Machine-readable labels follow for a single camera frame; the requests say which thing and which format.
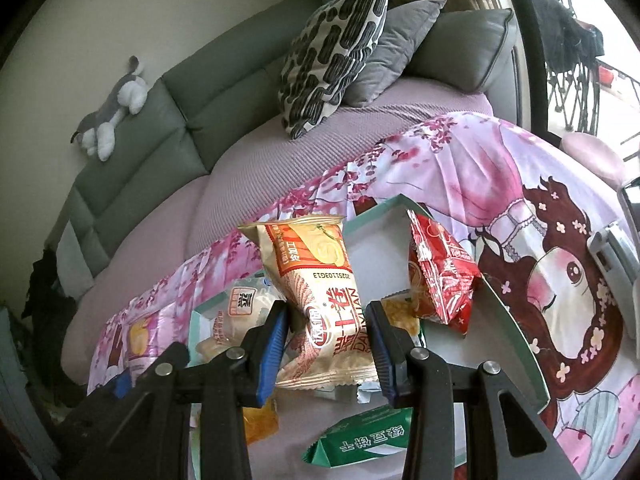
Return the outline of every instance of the wall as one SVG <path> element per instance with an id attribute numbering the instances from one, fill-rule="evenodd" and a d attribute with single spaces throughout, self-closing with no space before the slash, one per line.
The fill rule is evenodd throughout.
<path id="1" fill-rule="evenodd" d="M 136 54 L 151 83 L 280 0 L 47 0 L 0 72 L 0 301 L 24 306 L 31 264 L 84 165 L 69 144 Z"/>

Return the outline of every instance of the red snack bag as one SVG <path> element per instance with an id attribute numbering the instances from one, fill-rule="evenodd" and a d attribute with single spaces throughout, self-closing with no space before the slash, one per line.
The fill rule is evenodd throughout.
<path id="1" fill-rule="evenodd" d="M 442 225 L 407 212 L 414 238 L 409 248 L 409 279 L 415 315 L 447 324 L 464 335 L 480 269 Z"/>

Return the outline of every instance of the stuffed animal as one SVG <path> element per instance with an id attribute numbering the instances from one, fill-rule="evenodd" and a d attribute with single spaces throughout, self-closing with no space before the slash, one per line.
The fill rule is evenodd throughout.
<path id="1" fill-rule="evenodd" d="M 101 161 L 107 160 L 116 144 L 115 127 L 127 114 L 137 114 L 146 101 L 145 81 L 138 75 L 143 66 L 136 56 L 129 58 L 129 73 L 121 77 L 111 90 L 107 100 L 95 112 L 87 114 L 71 136 L 77 140 L 89 156 L 98 154 Z"/>

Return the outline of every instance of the window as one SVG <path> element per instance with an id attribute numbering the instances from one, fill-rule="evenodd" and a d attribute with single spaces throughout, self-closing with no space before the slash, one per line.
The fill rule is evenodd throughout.
<path id="1" fill-rule="evenodd" d="M 597 136 L 623 157 L 629 177 L 640 174 L 640 52 L 615 12 L 604 0 L 530 4 L 546 80 L 546 107 L 534 110 L 532 95 L 532 114 L 546 111 L 548 131 L 560 138 L 571 131 Z M 527 51 L 524 32 L 523 40 Z"/>

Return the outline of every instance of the gray pillow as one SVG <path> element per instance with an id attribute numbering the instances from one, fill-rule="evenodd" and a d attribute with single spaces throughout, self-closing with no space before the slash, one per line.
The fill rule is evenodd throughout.
<path id="1" fill-rule="evenodd" d="M 419 0 L 389 9 L 378 46 L 347 87 L 342 102 L 366 106 L 389 88 L 411 61 L 445 3 L 447 0 Z"/>
<path id="2" fill-rule="evenodd" d="M 67 222 L 56 249 L 58 279 L 65 296 L 78 301 L 94 286 L 94 277 L 87 266 L 76 233 Z"/>
<path id="3" fill-rule="evenodd" d="M 484 92 L 511 57 L 517 30 L 511 9 L 443 12 L 404 72 Z"/>
<path id="4" fill-rule="evenodd" d="M 336 111 L 385 25 L 388 0 L 333 0 L 291 43 L 280 74 L 282 125 L 297 139 Z"/>

